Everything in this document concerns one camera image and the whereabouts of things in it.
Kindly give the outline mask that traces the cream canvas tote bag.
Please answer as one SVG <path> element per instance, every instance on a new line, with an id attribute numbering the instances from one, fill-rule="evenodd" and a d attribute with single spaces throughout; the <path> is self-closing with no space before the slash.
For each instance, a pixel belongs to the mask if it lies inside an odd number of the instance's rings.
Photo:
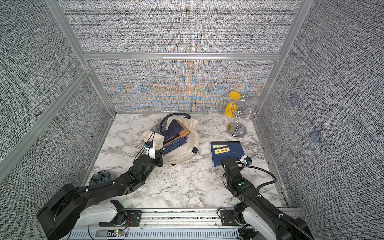
<path id="1" fill-rule="evenodd" d="M 144 131 L 142 155 L 148 155 L 157 165 L 175 165 L 187 161 L 198 152 L 200 137 L 198 120 L 187 113 L 173 113 Z"/>

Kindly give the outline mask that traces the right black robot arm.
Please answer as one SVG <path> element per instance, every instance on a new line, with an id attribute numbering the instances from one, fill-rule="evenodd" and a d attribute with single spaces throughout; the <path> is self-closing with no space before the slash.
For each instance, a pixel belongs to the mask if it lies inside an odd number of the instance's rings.
<path id="1" fill-rule="evenodd" d="M 236 205 L 235 219 L 241 224 L 248 224 L 256 229 L 266 240 L 312 240 L 309 227 L 301 218 L 292 218 L 269 202 L 260 193 L 261 188 L 277 181 L 275 175 L 259 167 L 241 163 L 239 160 L 227 158 L 222 162 L 226 188 L 241 202 Z M 273 178 L 255 187 L 244 178 L 241 171 L 250 168 L 262 171 Z"/>

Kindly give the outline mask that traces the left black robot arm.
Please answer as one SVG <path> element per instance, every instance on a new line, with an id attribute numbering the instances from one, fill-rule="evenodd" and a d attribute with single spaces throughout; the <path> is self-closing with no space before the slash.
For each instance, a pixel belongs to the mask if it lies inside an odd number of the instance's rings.
<path id="1" fill-rule="evenodd" d="M 128 195 L 146 183 L 156 167 L 163 166 L 163 154 L 155 158 L 140 155 L 133 166 L 119 177 L 90 187 L 61 187 L 37 212 L 37 219 L 48 240 L 58 240 L 68 234 L 80 218 L 81 212 L 113 197 Z"/>

